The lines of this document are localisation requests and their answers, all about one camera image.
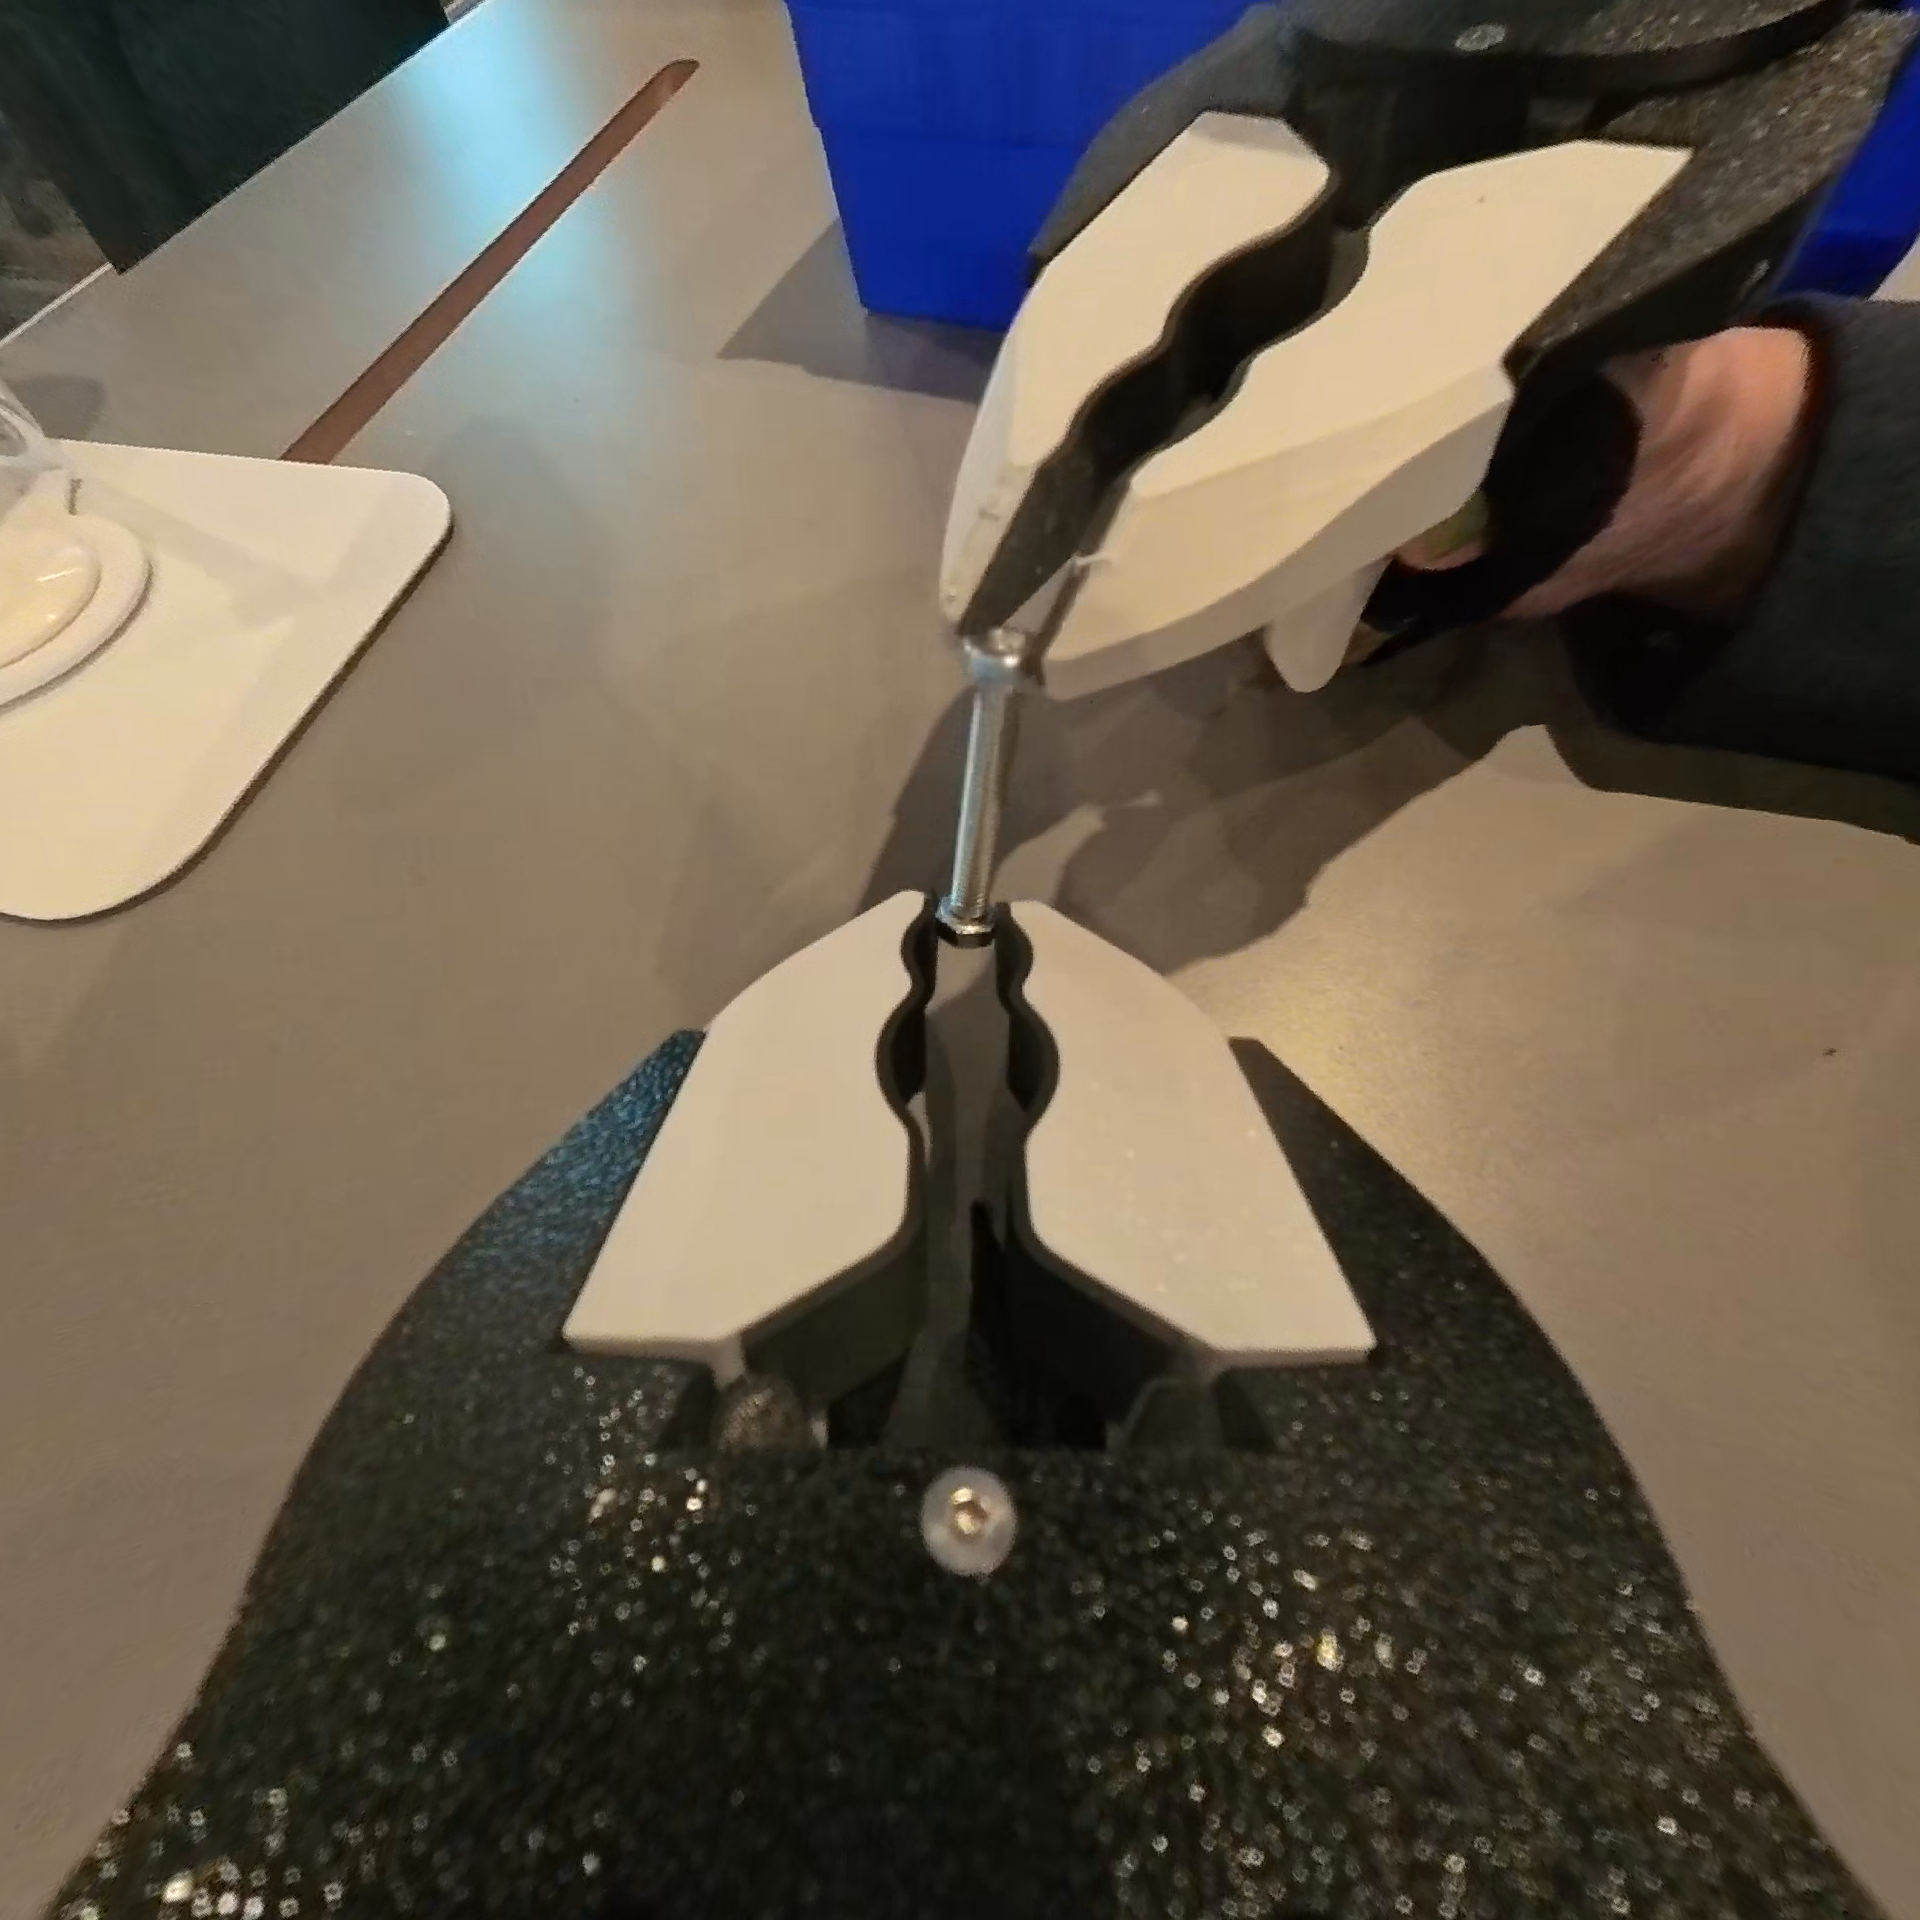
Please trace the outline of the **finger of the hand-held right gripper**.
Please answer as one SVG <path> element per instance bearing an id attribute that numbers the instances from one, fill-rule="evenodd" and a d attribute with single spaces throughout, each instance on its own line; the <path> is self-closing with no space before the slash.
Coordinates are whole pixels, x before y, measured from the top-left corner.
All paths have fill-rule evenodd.
<path id="1" fill-rule="evenodd" d="M 1044 688 L 1100 694 L 1250 634 L 1289 688 L 1324 686 L 1384 562 L 1479 490 L 1516 398 L 1508 351 L 1683 164 L 1538 146 L 1407 187 L 1353 291 L 1129 478 Z"/>
<path id="2" fill-rule="evenodd" d="M 1031 281 L 944 533 L 944 622 L 991 634 L 1091 557 L 1129 478 L 1324 298 L 1333 168 L 1284 121 L 1200 116 Z"/>

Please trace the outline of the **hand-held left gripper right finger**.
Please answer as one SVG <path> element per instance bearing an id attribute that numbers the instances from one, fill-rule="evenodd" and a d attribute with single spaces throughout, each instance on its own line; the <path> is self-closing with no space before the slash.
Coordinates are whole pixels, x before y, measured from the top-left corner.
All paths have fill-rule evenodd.
<path id="1" fill-rule="evenodd" d="M 1039 1254 L 1199 1367 L 1364 1362 L 1375 1334 L 1227 1037 L 1052 904 L 1012 904 L 1003 932 L 1042 1040 Z"/>

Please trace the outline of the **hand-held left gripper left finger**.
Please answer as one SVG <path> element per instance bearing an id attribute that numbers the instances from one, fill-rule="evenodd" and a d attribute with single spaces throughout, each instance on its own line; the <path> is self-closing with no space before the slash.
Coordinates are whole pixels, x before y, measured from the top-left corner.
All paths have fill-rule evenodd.
<path id="1" fill-rule="evenodd" d="M 564 1344 L 706 1372 L 892 1372 L 924 1324 L 932 909 L 881 900 L 709 1027 Z"/>

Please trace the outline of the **blue plastic bin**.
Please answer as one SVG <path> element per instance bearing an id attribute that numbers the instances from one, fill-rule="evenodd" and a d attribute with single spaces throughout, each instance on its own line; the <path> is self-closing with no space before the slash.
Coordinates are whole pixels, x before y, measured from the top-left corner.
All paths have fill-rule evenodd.
<path id="1" fill-rule="evenodd" d="M 1335 253 L 1417 180 L 1595 140 L 1683 170 L 1564 298 L 1608 342 L 1792 275 L 1884 110 L 1915 3 L 790 3 L 863 302 L 1004 326 L 1031 279 L 1200 116 L 1335 172 Z"/>

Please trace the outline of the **silver bolt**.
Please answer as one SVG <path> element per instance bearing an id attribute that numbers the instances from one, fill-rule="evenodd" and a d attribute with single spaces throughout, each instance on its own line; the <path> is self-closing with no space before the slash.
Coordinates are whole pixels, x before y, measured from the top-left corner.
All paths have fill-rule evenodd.
<path id="1" fill-rule="evenodd" d="M 998 626 L 965 639 L 965 759 L 957 794 L 954 864 L 938 909 L 950 919 L 998 914 L 996 868 L 1007 807 L 1019 724 L 1034 688 L 1031 638 Z"/>

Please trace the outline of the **person's right forearm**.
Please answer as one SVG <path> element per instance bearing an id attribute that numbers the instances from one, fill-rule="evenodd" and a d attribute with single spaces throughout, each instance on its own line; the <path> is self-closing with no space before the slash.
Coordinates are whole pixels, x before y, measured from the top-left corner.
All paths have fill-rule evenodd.
<path id="1" fill-rule="evenodd" d="M 1915 790 L 1915 305 L 1796 298 L 1811 418 L 1741 612 L 1564 622 L 1595 718 L 1656 749 Z"/>

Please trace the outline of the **person's right hand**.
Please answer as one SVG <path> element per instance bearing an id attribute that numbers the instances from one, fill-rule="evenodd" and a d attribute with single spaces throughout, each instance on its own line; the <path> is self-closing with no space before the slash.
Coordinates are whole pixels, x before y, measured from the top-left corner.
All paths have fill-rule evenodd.
<path id="1" fill-rule="evenodd" d="M 1804 325 L 1731 326 L 1620 355 L 1527 423 L 1490 533 L 1524 537 L 1527 583 L 1501 619 L 1603 599 L 1728 626 L 1768 564 L 1801 483 L 1817 351 Z"/>

